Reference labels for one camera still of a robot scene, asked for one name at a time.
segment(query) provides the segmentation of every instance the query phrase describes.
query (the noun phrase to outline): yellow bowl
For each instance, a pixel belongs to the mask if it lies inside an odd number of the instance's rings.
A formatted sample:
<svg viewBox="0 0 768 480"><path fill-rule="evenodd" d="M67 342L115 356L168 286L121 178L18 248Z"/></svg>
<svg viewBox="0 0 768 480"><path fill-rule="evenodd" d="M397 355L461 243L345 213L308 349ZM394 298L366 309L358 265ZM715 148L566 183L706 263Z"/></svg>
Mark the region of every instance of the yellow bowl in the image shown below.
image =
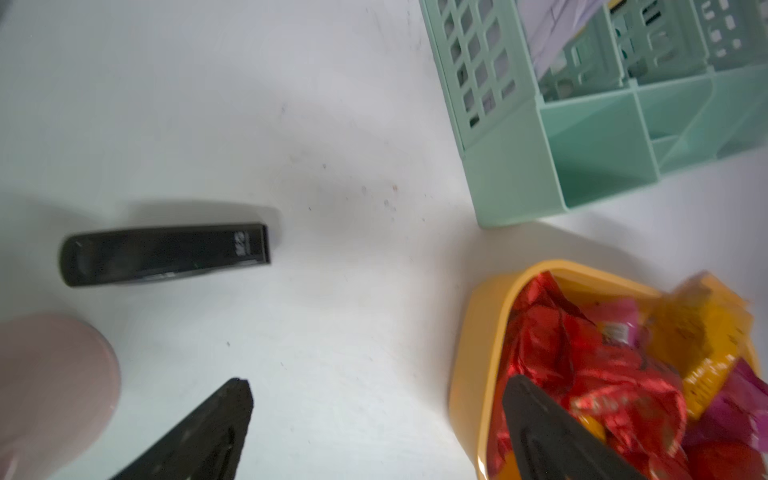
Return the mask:
<svg viewBox="0 0 768 480"><path fill-rule="evenodd" d="M567 260L548 260L523 272L494 276L475 288L458 342L449 417L458 442L475 465L479 480L488 480L485 465L488 427L509 313L523 287L546 271L552 273L563 293L576 304L631 296L636 299L641 314L647 315L662 295L649 286ZM751 344L744 357L759 375ZM500 477L520 478L514 464L511 467Z"/></svg>

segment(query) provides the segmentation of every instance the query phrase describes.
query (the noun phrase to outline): mint green desk organizer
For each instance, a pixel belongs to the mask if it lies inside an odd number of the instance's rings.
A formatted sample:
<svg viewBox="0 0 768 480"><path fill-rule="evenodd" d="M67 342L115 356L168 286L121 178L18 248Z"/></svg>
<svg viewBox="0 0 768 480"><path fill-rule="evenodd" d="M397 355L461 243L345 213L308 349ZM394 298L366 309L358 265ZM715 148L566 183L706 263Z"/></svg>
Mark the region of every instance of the mint green desk organizer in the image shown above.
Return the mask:
<svg viewBox="0 0 768 480"><path fill-rule="evenodd" d="M606 6L537 82L514 0L421 0L480 226L562 214L759 147L766 3Z"/></svg>

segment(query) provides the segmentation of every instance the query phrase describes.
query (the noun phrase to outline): pink mug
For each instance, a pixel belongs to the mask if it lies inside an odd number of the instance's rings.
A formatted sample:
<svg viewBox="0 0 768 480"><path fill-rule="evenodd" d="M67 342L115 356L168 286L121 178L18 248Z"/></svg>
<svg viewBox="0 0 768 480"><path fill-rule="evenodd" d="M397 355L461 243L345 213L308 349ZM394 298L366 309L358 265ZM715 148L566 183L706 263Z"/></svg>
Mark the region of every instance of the pink mug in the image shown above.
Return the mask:
<svg viewBox="0 0 768 480"><path fill-rule="evenodd" d="M77 458L119 396L118 360L93 327L56 314L0 323L0 480L42 480Z"/></svg>

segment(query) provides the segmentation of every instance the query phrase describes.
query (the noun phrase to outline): white table surface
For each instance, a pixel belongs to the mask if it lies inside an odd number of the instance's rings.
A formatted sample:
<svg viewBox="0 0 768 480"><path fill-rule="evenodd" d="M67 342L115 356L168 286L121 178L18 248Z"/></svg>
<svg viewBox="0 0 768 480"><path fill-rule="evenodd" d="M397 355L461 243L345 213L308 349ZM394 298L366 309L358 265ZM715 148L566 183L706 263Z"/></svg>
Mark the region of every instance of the white table surface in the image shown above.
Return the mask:
<svg viewBox="0 0 768 480"><path fill-rule="evenodd" d="M0 315L77 313L123 392L57 480L108 478L226 379L239 478L473 478L447 420L463 303L563 257L711 269L768 353L768 151L482 231L417 0L14 0L0 23ZM274 264L71 290L68 233L261 218Z"/></svg>

